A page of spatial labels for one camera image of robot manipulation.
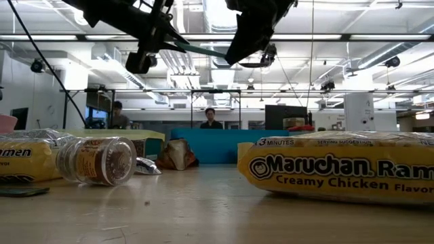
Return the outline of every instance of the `ceiling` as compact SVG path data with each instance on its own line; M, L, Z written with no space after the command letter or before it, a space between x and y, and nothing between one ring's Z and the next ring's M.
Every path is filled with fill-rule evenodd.
M224 5L224 0L219 0L219 4ZM90 28L88 25L80 25L80 15L76 10L71 9L68 5L61 1L46 1L46 0L17 0L14 1L15 6L24 20L27 28L32 34L63 34L63 35L119 35L123 34L116 28L113 28L103 22L99 22L95 28ZM183 27L186 33L207 33L208 23L206 21L205 12L203 11L202 0L184 0L183 1ZM419 33L418 26L421 24L434 25L433 10L434 0L406 0L403 1L401 9L395 9L397 1L392 0L317 0L314 2L309 0L300 0L297 8L291 8L288 15L281 20L275 27L275 33L283 34L343 34L343 33L365 33L365 34L408 34ZM178 9L174 7L174 26L179 29ZM213 18L225 19L227 22L234 18L234 12L217 12L212 13L208 10L209 16ZM7 4L7 1L0 2L0 34L23 33L22 28L17 21L14 21L12 11ZM434 28L429 29L426 33L434 34ZM204 46L204 42L192 42L193 45ZM342 67L348 68L349 60L352 63L357 63L370 54L377 52L381 48L394 46L399 43L387 42L276 42L278 59L274 61L271 67L266 70L243 68L236 64L232 67L233 74L229 74L231 78L222 78L222 75L217 76L213 73L216 68L212 64L212 60L201 54L190 54L193 59L196 71L199 73L199 84L202 89L213 87L224 89L246 89L248 85L253 85L255 89L289 89L293 87L295 90L309 88L309 81L314 85L314 89L319 89L320 85L327 81L334 81L336 89L348 89L342 84L344 74ZM62 51L70 54L85 64L90 70L90 83L103 83L107 87L117 89L134 89L122 75L115 72L110 66L106 65L104 60L97 60L91 56L92 48L95 43L71 43L71 42L52 42L39 43L39 47L48 53L48 51ZM120 57L112 57L125 64L127 55L131 51L136 51L135 42L99 42L99 45L104 45L107 49L113 47L119 51ZM21 58L31 57L26 56L26 52L32 51L33 47L30 43L19 42L15 43L14 52ZM396 84L396 89L413 90L430 88L434 79L431 75L426 75L420 79L415 79L412 82L400 83L408 81L412 77L417 77L432 69L434 63L434 42L424 42L415 45L413 48L407 49L397 55L401 60L401 64L397 68L387 69L385 66L377 65L364 70L360 77L372 77L373 84L366 81L366 89L384 89L386 84ZM152 68L145 75L138 75L148 88L155 89L173 89L167 82L167 71L170 70L165 62L158 57L158 65ZM67 66L58 65L57 68L65 69ZM363 79L356 78L358 82L357 88L363 88ZM260 93L256 92L248 94L249 97L264 97L264 98L289 98L300 97L306 98L303 92L298 93ZM342 95L334 97L335 101L342 99ZM323 97L321 94L311 94L313 99L311 102L317 102ZM388 94L374 94L376 98L386 98ZM414 95L404 94L396 99L390 99L392 102L408 102ZM148 96L122 94L123 99L150 99ZM213 96L207 96L207 99L212 100Z

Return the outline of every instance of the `ceiling light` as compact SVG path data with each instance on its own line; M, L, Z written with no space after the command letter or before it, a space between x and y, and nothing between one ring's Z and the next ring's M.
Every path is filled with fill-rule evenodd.
M145 110L172 110L172 108L145 108Z
M183 34L187 40L209 40L209 41L221 41L232 40L235 34ZM285 41L285 40L339 40L342 35L297 35L297 34L274 34L271 37L271 41Z
M178 93L178 92L190 92L189 89L153 89L153 92L167 92L167 93Z
M106 40L119 40L119 41L125 41L125 40L136 40L136 38L130 36L130 35L86 35L85 36L87 40L90 41L106 41Z
M77 40L74 35L32 35L35 41L72 41ZM28 40L27 35L0 35L0 40Z
M230 47L230 43L201 43L201 47Z
M429 114L419 114L416 115L416 119L420 120L420 119L429 119Z
M188 40L232 40L235 34L183 34L182 37Z
M141 89L117 89L116 92L134 93L134 92L143 92L143 90L141 90Z
M245 89L245 90L241 90L241 92L243 93L251 93L251 90ZM276 92L281 92L281 90L256 90L255 93L276 93Z
M293 34L275 34L271 37L271 40L337 40L342 35L293 35Z
M351 40L427 40L431 35L351 35Z

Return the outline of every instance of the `table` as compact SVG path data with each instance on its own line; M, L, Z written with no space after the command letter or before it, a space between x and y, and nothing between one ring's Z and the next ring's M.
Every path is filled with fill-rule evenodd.
M54 180L0 198L2 243L434 243L434 212L294 199L233 165L134 176L116 188Z

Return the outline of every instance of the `person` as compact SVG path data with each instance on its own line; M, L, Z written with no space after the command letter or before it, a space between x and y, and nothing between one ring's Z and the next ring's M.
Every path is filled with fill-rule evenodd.
M113 103L113 120L111 123L111 129L129 129L130 128L130 119L125 115L121 114L122 112L122 103L120 101L116 101Z
M213 108L207 108L205 110L205 115L208 121L201 124L201 129L223 129L222 123L214 120L216 111Z

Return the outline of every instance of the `plastic wrapper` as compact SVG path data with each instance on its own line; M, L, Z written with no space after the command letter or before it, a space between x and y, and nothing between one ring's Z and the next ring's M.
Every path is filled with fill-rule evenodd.
M59 148L75 137L52 129L0 135L0 183L40 182L60 178Z
M127 138L79 138L60 150L56 165L71 182L117 186L133 175L136 157Z
M15 142L45 142L51 149L62 148L67 142L75 139L68 133L57 132L53 129L34 129L29 131L14 131L9 134L0 134L0 142L15 139Z
M185 170L195 162L195 154L184 139L170 140L156 161L159 168L176 170Z
M239 171L261 189L358 203L434 203L434 134L322 131L261 138L240 151Z
M138 157L136 174L159 175L161 171L157 168L154 161Z

